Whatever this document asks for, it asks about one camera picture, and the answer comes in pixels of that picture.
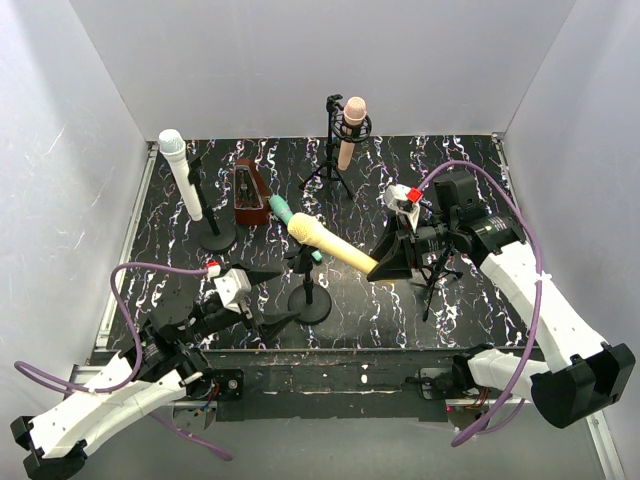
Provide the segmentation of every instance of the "white wall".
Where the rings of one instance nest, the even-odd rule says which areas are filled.
[[[504,131],[575,0],[71,0],[148,140]]]
[[[68,1],[0,0],[0,477],[26,478],[9,423],[60,401],[90,354],[146,144]]]
[[[546,270],[611,343],[640,357],[640,4],[578,0],[506,136]],[[605,410],[640,478],[640,369]]]

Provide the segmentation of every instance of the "yellow microphone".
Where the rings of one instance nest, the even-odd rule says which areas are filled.
[[[287,228],[300,243],[333,255],[365,275],[368,275],[378,264],[369,255],[324,228],[317,218],[305,213],[295,213],[289,220]]]

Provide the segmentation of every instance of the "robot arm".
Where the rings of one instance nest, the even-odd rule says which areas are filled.
[[[229,392],[229,371],[216,370],[195,346],[202,338],[243,322],[270,338],[295,318],[285,313],[258,323],[246,305],[251,287],[280,275],[255,271],[241,264],[224,269],[207,266],[216,292],[203,304],[194,304],[185,318],[149,318],[138,332],[143,362],[133,381],[111,393],[93,390],[118,385],[131,375],[136,349],[117,353],[85,387],[36,417],[19,417],[11,424],[16,443],[30,451],[24,460],[27,475],[38,480],[62,480],[75,475],[105,441],[158,407],[184,397],[201,398],[218,385],[217,400],[240,398],[242,372],[233,372],[236,391]]]
[[[530,326],[535,299],[535,259],[528,244],[490,254],[480,270],[500,288]],[[513,393],[532,401],[552,425],[564,428],[620,400],[635,365],[625,344],[610,346],[578,315],[558,288],[543,279],[536,340],[544,362],[529,360]],[[519,358],[481,346],[454,359],[465,387],[503,390]]]
[[[419,191],[387,190],[384,199],[392,213],[371,252],[379,263],[368,280],[411,278],[413,269],[425,268],[423,255],[459,252],[500,288],[530,327],[539,277],[522,227],[511,215],[487,211],[469,173],[450,172],[433,183],[440,209],[426,220],[412,220]],[[536,341],[545,361],[528,360],[511,392],[532,401],[552,425],[564,428],[620,399],[635,365],[633,354],[625,344],[610,346],[589,327],[550,278],[543,279]],[[463,391],[505,390],[519,362],[479,345],[454,357],[453,376]]]

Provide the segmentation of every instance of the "wooden metronome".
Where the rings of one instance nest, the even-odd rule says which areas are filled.
[[[240,158],[233,167],[233,211],[238,225],[267,225],[269,223],[267,186],[255,163]]]

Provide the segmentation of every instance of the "black table surface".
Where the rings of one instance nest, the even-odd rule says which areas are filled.
[[[203,189],[210,203],[216,205],[220,222],[235,223],[233,166],[237,159],[249,158],[271,192],[284,197],[294,212],[317,217],[330,231],[365,252],[373,248],[383,231],[387,213],[382,195],[388,185],[416,186],[435,166],[455,159],[480,165],[507,188],[506,175],[489,136],[395,136],[371,137],[356,146],[353,161],[343,173],[353,189],[354,201],[349,200],[339,183],[323,184],[321,179],[312,181],[302,192],[298,189],[301,180],[325,158],[324,143],[321,138],[195,140],[188,142],[188,148],[193,157],[204,154]],[[486,180],[478,178],[477,183],[492,211],[507,210]],[[429,189],[425,197],[435,200]],[[272,217],[269,225],[238,226],[238,242],[224,256],[199,248],[196,234],[203,228],[205,221],[189,219],[169,166],[159,154],[131,259],[181,268],[202,268],[211,260],[242,260],[256,267],[281,269],[283,275],[279,279],[254,289],[250,305],[265,313],[286,310],[288,296],[302,278],[291,274],[283,260],[284,253],[296,246],[284,224]],[[236,325],[212,335],[202,346],[425,349],[469,347],[483,342],[523,345],[526,327],[501,292],[468,259],[458,255],[449,266],[464,272],[464,276],[458,281],[448,277],[441,282],[428,321],[423,322],[426,291],[420,286],[424,284],[421,277],[370,284],[363,274],[325,255],[322,264],[313,270],[315,280],[333,298],[333,308],[325,322],[314,327],[289,324],[269,345],[255,332]],[[137,270],[127,273],[122,293],[139,323],[154,310],[162,295],[177,291],[198,300],[211,290],[211,283],[196,278]],[[107,347],[119,348],[128,336],[124,318],[117,312]]]

